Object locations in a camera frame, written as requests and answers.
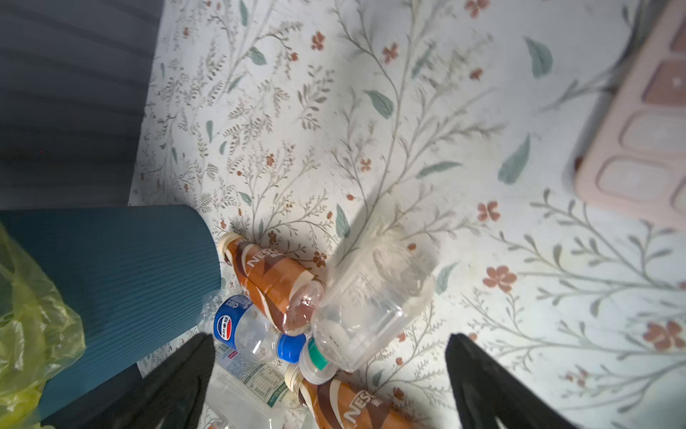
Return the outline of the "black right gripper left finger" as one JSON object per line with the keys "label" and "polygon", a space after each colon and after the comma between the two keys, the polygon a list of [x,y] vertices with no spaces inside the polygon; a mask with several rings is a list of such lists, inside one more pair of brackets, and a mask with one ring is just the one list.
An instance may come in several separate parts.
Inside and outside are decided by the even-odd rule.
{"label": "black right gripper left finger", "polygon": [[196,428],[215,359],[214,340],[197,334],[87,428]]}

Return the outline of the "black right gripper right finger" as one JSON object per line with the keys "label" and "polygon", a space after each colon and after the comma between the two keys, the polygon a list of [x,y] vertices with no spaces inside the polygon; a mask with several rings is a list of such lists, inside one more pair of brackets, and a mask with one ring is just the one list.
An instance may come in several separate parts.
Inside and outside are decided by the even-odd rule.
{"label": "black right gripper right finger", "polygon": [[462,427],[575,427],[466,335],[450,336],[445,359]]}

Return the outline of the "brown Nescafe bottle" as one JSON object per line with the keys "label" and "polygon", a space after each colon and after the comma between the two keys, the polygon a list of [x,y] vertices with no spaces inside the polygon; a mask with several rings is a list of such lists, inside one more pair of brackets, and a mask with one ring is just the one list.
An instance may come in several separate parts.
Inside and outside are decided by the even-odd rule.
{"label": "brown Nescafe bottle", "polygon": [[306,334],[325,288],[308,269],[279,250],[228,232],[217,244],[250,300],[283,334]]}
{"label": "brown Nescafe bottle", "polygon": [[310,411],[319,428],[425,428],[425,425],[411,422],[391,404],[369,391],[351,387],[337,378],[324,384],[311,384],[305,380],[298,366],[289,365],[284,382]]}

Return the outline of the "blue Pepsi label bottle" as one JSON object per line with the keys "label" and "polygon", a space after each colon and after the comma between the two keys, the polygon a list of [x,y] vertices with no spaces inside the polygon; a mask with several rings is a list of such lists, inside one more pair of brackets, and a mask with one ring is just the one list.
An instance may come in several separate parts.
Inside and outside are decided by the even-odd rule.
{"label": "blue Pepsi label bottle", "polygon": [[304,334],[278,331],[247,296],[225,290],[205,296],[198,330],[259,364],[275,359],[297,364],[307,342]]}

